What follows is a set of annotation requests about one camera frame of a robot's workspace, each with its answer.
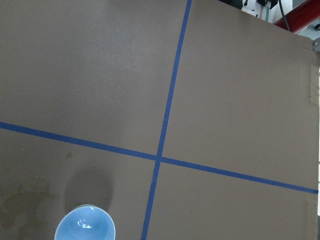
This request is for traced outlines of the light blue plastic cup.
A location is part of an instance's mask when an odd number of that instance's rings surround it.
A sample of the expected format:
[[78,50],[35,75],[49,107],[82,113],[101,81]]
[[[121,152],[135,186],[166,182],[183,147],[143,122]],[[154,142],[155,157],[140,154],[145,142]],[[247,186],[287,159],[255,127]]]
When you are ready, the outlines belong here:
[[83,204],[66,214],[58,224],[55,240],[115,240],[112,217],[92,204]]

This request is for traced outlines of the red pipe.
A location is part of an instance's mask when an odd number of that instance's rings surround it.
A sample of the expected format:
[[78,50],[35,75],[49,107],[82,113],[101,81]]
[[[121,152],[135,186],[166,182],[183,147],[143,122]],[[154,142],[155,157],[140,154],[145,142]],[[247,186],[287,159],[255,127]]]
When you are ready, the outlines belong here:
[[274,25],[292,33],[297,33],[308,25],[320,19],[320,0],[306,0],[295,9],[291,10],[284,18],[277,20]]

